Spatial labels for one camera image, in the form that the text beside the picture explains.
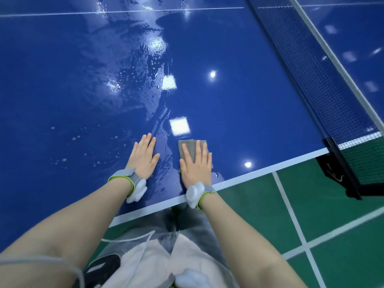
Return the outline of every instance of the left hand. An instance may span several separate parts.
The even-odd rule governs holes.
[[[148,179],[155,170],[160,154],[153,156],[156,137],[151,140],[152,134],[143,135],[140,142],[135,142],[126,169],[136,168],[136,174],[141,179]]]

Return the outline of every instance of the right hand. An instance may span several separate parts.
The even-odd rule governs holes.
[[[180,170],[185,187],[188,189],[199,181],[211,185],[212,153],[208,153],[207,143],[204,143],[201,151],[200,141],[196,141],[195,163],[192,162],[187,146],[183,144],[182,148],[185,160],[180,159]]]

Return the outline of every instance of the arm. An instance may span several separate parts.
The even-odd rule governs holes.
[[[212,153],[208,153],[207,144],[201,151],[200,142],[197,141],[195,163],[192,163],[185,145],[183,151],[185,161],[180,160],[180,169],[185,186],[188,188],[198,181],[210,185]],[[306,287],[280,253],[217,193],[206,194],[200,201],[200,207],[205,211],[240,286]]]
[[[156,138],[143,135],[135,142],[126,169],[148,179],[160,154],[153,156]],[[59,257],[83,269],[131,191],[125,178],[114,178],[87,197],[54,213],[27,231],[0,254],[0,258],[46,255]],[[56,264],[0,266],[4,287],[71,287],[75,276]]]

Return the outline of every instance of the table surface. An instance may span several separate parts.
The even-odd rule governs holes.
[[[184,201],[179,139],[208,141],[217,189],[327,152],[244,0],[1,8],[1,249],[103,185],[148,132],[160,161],[112,225]]]

